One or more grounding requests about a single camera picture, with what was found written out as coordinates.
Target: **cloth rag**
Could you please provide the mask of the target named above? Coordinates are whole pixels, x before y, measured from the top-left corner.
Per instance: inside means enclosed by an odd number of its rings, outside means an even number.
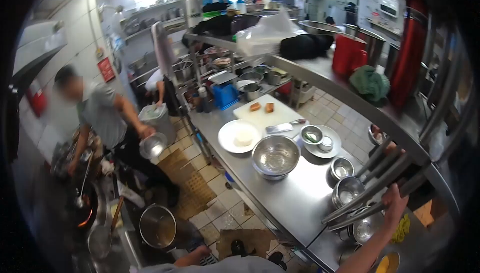
[[[387,96],[390,90],[390,80],[385,75],[375,72],[372,66],[359,67],[350,76],[350,83],[365,98],[371,102],[377,102]]]

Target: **white shirt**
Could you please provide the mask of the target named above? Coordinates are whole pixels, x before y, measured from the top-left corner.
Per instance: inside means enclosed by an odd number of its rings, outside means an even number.
[[[145,89],[148,91],[156,91],[157,82],[163,81],[163,73],[158,69],[155,71],[150,78],[148,78],[147,83],[145,84]]]

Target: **cleaver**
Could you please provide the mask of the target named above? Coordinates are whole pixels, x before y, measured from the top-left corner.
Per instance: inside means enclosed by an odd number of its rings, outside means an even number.
[[[279,132],[284,132],[284,131],[290,131],[293,130],[293,125],[298,125],[298,124],[305,124],[307,122],[306,119],[298,119],[291,121],[289,123],[283,123],[275,126],[268,126],[265,127],[265,130],[267,133],[279,133]]]

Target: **hand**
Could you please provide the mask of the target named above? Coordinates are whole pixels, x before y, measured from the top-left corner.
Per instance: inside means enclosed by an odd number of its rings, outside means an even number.
[[[68,165],[68,174],[72,177],[75,174],[75,170],[77,169],[78,161],[72,160]]]
[[[155,133],[156,131],[152,126],[148,126],[148,125],[143,124],[138,128],[137,132],[138,132],[138,135],[140,136],[140,138],[146,139],[149,136],[151,136],[153,133]]]
[[[387,228],[395,230],[403,215],[403,210],[409,201],[409,197],[400,197],[399,186],[394,183],[381,197],[381,202],[387,206],[385,211],[384,224]]]

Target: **white plate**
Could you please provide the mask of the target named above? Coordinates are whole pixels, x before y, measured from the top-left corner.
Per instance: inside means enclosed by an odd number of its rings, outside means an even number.
[[[337,154],[342,150],[342,139],[338,136],[338,134],[330,127],[323,126],[323,125],[315,125],[321,129],[321,132],[324,136],[328,136],[332,139],[333,148],[328,152],[324,152],[320,150],[318,145],[309,145],[304,142],[303,145],[305,148],[313,155],[321,158],[332,158],[337,156]]]
[[[252,135],[251,144],[244,147],[235,145],[235,136],[240,130],[247,130]],[[226,123],[220,128],[218,142],[223,149],[232,153],[245,153],[251,151],[255,145],[262,139],[261,132],[247,120],[234,120]]]

